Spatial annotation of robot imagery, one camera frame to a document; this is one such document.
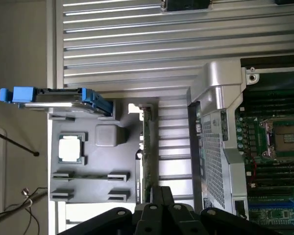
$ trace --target motherboard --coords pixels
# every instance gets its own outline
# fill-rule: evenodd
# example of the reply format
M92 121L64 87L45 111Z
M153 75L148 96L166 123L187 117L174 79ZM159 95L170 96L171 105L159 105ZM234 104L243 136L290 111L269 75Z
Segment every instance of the motherboard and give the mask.
M294 90L244 91L236 111L249 220L294 234Z

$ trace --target white wall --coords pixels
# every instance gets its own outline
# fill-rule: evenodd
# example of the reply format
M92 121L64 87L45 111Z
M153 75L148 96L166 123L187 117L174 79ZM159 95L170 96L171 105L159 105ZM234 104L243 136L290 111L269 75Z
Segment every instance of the white wall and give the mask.
M0 0L0 88L46 87L46 6L44 1ZM0 102L0 128L8 137L41 153L7 145L6 204L22 202L20 192L47 186L47 116ZM32 207L41 235L48 231L47 199ZM0 235L22 235L29 220L25 211L0 224ZM29 235L37 234L32 222Z

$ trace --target black wire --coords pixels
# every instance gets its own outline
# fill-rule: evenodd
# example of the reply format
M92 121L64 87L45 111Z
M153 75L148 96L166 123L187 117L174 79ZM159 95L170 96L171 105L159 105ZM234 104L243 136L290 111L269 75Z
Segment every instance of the black wire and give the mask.
M30 198L31 198L31 196L32 195L34 195L38 190L40 190L40 189L48 189L48 188L46 188L46 187L38 187L38 188L36 188L36 190L28 197L28 198L26 198L26 200L22 203L22 204L11 204L11 205L9 205L7 208L5 208L4 209L4 211L3 212L0 212L0 215L1 214L5 214L5 213L8 213L8 212L13 212L13 211L15 211L15 210L17 210L18 208L20 208L21 206L23 206ZM12 207L12 206L18 206L18 207L16 207L16 208L14 208L14 209L12 209L12 210L9 210L9 211L7 211L7 209L9 209L10 207ZM28 209L26 209L25 208L25 210L30 214L30 219L29 219L29 223L28 223L28 226L27 226L27 228L26 228L26 230L25 230L25 232L24 232L24 235L26 234L26 232L27 232L27 230L29 229L29 226L30 226L30 224L31 224L31 218L33 217L34 218L34 220L36 221L36 223L37 223L37 227L38 227L38 234L37 235L39 235L39 233L40 233L40 225L39 225L39 221L38 221L38 219L32 214L32 212L31 212L31 208L29 208L29 210Z
M36 221L37 223L37 228L38 228L38 232L37 235L40 234L40 225L39 225L39 221L38 219L32 214L31 210L25 209L28 213L30 213L30 216L33 217L33 219Z
M28 225L25 229L25 232L23 233L23 235L25 235L30 227L30 224L31 224L31 218L32 218L32 213L31 213L31 207L29 208L29 211L26 209L26 211L29 213L29 222L28 222Z

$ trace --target metal sheet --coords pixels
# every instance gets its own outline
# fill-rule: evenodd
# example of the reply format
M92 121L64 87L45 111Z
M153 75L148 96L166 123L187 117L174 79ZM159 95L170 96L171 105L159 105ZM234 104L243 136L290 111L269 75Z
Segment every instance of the metal sheet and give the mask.
M206 10L163 14L158 0L58 2L57 77L105 97L184 88L214 59L294 52L294 4L218 0Z

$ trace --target metal mesh grille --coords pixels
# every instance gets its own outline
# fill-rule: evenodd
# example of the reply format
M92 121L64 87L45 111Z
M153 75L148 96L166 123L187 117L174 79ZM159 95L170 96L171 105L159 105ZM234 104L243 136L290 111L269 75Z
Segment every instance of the metal mesh grille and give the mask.
M211 132L211 122L203 123L203 148L206 162L206 183L210 194L224 207L220 135Z

